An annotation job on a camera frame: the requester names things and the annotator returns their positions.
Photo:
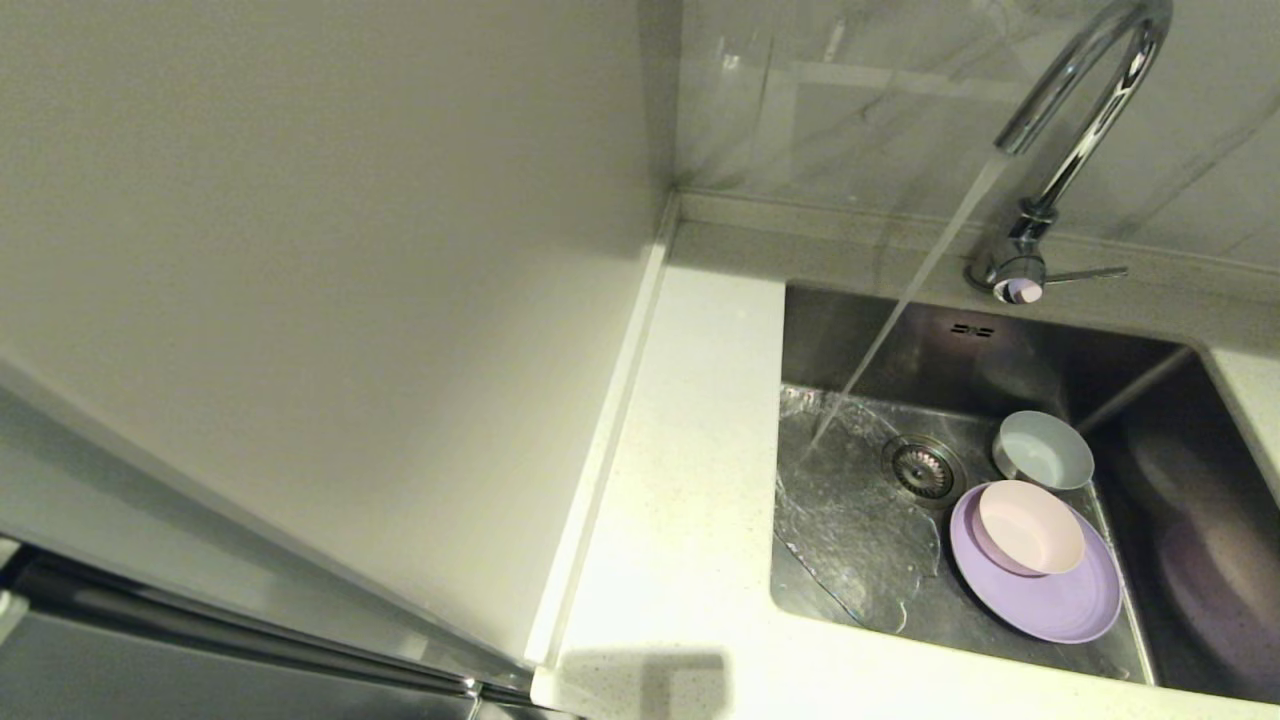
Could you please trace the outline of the grey glossy appliance door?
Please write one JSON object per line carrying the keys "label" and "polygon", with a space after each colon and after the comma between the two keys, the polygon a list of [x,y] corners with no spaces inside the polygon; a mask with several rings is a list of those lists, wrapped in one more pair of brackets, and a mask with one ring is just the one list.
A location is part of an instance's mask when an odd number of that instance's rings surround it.
{"label": "grey glossy appliance door", "polygon": [[0,720],[474,720],[477,700],[37,612],[0,641]]}

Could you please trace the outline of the white ceramic bowl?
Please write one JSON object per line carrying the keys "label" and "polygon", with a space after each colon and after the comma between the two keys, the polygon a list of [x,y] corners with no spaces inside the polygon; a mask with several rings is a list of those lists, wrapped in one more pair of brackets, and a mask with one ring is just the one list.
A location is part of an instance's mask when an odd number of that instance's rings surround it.
{"label": "white ceramic bowl", "polygon": [[1068,423],[1038,411],[1006,416],[996,430],[991,457],[1000,474],[1051,492],[1080,489],[1094,477],[1094,455]]}

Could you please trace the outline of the tall white cabinet panel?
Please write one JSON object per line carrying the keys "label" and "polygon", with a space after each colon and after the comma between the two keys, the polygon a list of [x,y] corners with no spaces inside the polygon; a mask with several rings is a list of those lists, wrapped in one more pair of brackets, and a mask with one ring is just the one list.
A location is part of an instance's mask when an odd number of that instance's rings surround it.
{"label": "tall white cabinet panel", "polygon": [[0,372],[545,664],[675,178],[682,0],[0,0]]}

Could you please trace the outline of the pink small bowl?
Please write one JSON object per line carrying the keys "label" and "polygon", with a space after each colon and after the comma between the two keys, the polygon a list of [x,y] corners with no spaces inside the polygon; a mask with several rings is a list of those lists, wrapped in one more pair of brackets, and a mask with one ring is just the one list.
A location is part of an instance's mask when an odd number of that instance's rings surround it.
{"label": "pink small bowl", "polygon": [[1024,480],[984,486],[972,529],[983,555],[1019,577],[1065,574],[1085,556],[1083,529],[1074,511]]}

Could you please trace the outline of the chrome gooseneck faucet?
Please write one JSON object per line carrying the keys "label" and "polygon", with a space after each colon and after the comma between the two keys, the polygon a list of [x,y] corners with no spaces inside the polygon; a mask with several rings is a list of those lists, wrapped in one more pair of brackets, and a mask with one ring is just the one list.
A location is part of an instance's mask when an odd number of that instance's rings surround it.
{"label": "chrome gooseneck faucet", "polygon": [[982,243],[964,278],[997,301],[1034,304],[1050,286],[1111,281],[1125,266],[1050,273],[1042,243],[1059,219],[1059,204],[1096,154],[1149,76],[1172,18],[1174,0],[1110,0],[1070,37],[995,138],[995,149],[1015,158],[1028,152],[1097,63],[1116,45],[1124,50],[1089,114],[1039,188],[1018,204],[1005,234]]}

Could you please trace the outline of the metal sink drain strainer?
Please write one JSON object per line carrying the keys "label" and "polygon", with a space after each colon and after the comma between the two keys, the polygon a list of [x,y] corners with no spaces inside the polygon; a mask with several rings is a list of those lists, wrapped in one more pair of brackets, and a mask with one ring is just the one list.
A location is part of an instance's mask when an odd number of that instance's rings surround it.
{"label": "metal sink drain strainer", "polygon": [[973,482],[961,457],[941,439],[896,436],[879,452],[888,483],[908,501],[931,510],[952,507]]}

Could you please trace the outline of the stainless steel sink basin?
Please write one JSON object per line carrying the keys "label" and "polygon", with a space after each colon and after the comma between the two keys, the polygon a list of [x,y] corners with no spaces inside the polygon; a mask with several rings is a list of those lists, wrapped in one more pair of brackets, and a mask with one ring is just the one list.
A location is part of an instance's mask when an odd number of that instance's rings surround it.
{"label": "stainless steel sink basin", "polygon": [[[1093,676],[1280,705],[1280,493],[1202,356],[1164,340],[910,304],[820,447],[803,457],[893,301],[785,291],[772,594],[790,612]],[[954,507],[882,471],[896,436],[941,439],[974,489],[1001,479],[998,424],[1066,421],[1093,480],[1062,501],[1120,571],[1114,626],[1030,637],[960,577]]]}

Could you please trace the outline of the running water stream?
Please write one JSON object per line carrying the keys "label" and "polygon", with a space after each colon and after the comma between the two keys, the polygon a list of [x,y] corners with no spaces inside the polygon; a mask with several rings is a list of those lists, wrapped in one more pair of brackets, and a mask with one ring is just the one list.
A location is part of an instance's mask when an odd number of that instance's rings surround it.
{"label": "running water stream", "polygon": [[869,347],[863,354],[855,370],[849,377],[844,388],[840,391],[838,397],[822,415],[817,428],[813,432],[809,445],[805,447],[803,457],[808,457],[812,451],[815,451],[820,447],[820,442],[828,433],[831,425],[835,423],[835,419],[837,418],[837,415],[841,414],[845,404],[850,400],[851,392],[859,386],[861,378],[867,374],[867,370],[876,360],[877,355],[881,351],[881,347],[891,336],[895,327],[899,324],[899,320],[908,309],[908,306],[916,297],[922,286],[928,281],[931,273],[934,270],[942,256],[946,254],[950,245],[956,240],[963,225],[970,219],[972,214],[975,211],[979,202],[995,187],[1001,174],[1005,173],[1006,168],[1010,165],[1011,161],[1012,161],[1012,155],[998,150],[993,150],[986,159],[984,165],[978,172],[975,179],[972,182],[961,202],[957,205],[956,210],[950,217],[947,224],[941,231],[938,238],[934,241],[931,250],[922,260],[922,264],[918,266],[911,279],[897,293],[897,300],[896,304],[893,305],[893,309],[884,319],[884,323],[881,325],[881,328],[877,331],[874,340],[870,342]]}

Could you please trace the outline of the lilac round plate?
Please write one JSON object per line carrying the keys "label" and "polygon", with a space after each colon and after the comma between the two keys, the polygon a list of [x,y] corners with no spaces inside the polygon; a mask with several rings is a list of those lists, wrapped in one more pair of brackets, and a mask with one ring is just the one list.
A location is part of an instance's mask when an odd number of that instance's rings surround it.
{"label": "lilac round plate", "polygon": [[1075,509],[1084,556],[1071,571],[1020,577],[992,561],[977,541],[978,501],[992,483],[968,491],[950,523],[952,556],[977,598],[1015,629],[1041,641],[1082,644],[1105,635],[1124,606],[1123,582],[1102,536]]}

